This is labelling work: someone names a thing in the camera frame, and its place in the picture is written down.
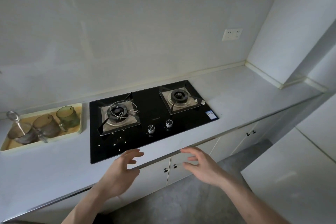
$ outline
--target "tray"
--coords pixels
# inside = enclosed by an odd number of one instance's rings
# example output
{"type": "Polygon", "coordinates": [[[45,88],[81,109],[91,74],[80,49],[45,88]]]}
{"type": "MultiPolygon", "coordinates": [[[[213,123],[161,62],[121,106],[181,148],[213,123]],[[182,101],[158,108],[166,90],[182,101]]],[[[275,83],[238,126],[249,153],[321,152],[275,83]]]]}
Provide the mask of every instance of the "tray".
{"type": "MultiPolygon", "coordinates": [[[[53,143],[55,141],[58,141],[58,140],[61,140],[61,139],[64,139],[64,138],[72,137],[74,135],[79,135],[82,132],[82,103],[76,103],[76,104],[72,104],[70,106],[72,106],[75,109],[75,111],[77,112],[77,114],[79,116],[79,119],[80,119],[79,125],[77,125],[74,128],[69,128],[68,132],[63,132],[62,131],[60,133],[60,135],[57,136],[57,137],[48,138],[48,143],[53,143]]],[[[20,119],[21,119],[20,122],[28,122],[28,123],[32,124],[33,121],[36,118],[38,118],[38,117],[40,117],[44,114],[51,114],[55,118],[55,120],[59,123],[60,120],[57,118],[56,112],[60,108],[62,108],[62,106],[58,107],[58,108],[49,109],[49,110],[32,112],[32,113],[20,115],[20,119]]],[[[37,141],[35,143],[30,143],[30,144],[23,145],[23,144],[17,143],[16,141],[6,137],[4,142],[2,143],[0,151],[2,151],[2,152],[12,152],[12,151],[15,151],[15,150],[19,150],[19,149],[23,150],[23,149],[43,145],[43,144],[45,144],[43,141],[37,141]]]]}

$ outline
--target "power socket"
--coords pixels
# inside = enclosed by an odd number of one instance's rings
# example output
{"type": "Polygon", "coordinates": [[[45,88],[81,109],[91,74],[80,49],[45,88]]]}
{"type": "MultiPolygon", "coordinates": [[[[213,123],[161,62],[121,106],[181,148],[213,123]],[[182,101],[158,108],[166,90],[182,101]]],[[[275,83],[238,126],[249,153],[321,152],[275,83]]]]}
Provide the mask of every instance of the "power socket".
{"type": "Polygon", "coordinates": [[[224,31],[222,41],[237,40],[237,39],[240,38],[240,35],[242,34],[242,31],[243,31],[242,28],[226,29],[224,31]]]}

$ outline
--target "gas stove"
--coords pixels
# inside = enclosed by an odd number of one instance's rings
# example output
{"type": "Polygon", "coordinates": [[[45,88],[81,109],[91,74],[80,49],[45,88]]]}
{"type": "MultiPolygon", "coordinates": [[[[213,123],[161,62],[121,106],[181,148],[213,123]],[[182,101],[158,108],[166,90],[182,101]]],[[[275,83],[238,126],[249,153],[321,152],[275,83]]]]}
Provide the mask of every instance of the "gas stove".
{"type": "Polygon", "coordinates": [[[91,164],[214,120],[188,80],[90,102],[91,164]]]}

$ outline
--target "gray concrete floor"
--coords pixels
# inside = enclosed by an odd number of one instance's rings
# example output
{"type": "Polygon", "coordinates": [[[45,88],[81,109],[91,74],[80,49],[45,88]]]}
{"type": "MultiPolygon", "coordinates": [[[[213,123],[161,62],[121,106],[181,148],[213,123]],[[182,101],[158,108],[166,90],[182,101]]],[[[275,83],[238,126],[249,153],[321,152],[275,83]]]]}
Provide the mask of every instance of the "gray concrete floor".
{"type": "MultiPolygon", "coordinates": [[[[265,140],[218,164],[248,187],[240,171],[271,146],[272,143],[265,140]]],[[[221,189],[204,184],[194,175],[132,202],[110,216],[114,224],[245,223],[221,189]]]]}

